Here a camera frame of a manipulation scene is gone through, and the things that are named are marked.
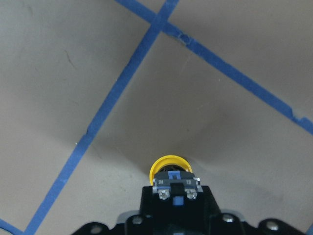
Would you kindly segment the brown paper table mat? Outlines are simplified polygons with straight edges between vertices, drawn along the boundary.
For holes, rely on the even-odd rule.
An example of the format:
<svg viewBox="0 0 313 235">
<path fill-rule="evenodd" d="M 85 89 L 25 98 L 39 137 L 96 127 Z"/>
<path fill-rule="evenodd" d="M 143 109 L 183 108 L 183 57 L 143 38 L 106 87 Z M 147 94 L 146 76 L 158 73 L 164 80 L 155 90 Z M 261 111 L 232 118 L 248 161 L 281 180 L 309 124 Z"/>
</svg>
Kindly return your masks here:
<svg viewBox="0 0 313 235">
<path fill-rule="evenodd" d="M 251 224 L 313 222 L 313 136 L 187 47 L 313 118 L 310 0 L 181 0 L 38 227 L 136 210 L 154 161 L 186 158 Z M 150 24 L 114 0 L 0 3 L 0 218 L 24 232 Z"/>
</svg>

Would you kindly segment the yellow push button switch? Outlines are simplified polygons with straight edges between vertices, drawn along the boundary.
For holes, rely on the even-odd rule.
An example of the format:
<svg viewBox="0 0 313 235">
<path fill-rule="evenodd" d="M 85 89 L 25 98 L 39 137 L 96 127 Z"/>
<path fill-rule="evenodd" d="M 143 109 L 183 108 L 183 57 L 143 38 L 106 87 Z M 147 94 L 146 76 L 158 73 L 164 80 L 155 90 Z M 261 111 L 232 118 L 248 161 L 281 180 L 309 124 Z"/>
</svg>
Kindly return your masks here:
<svg viewBox="0 0 313 235">
<path fill-rule="evenodd" d="M 150 168 L 149 180 L 153 194 L 162 202 L 171 201 L 174 207 L 183 207 L 203 193 L 189 162 L 177 155 L 158 158 Z"/>
</svg>

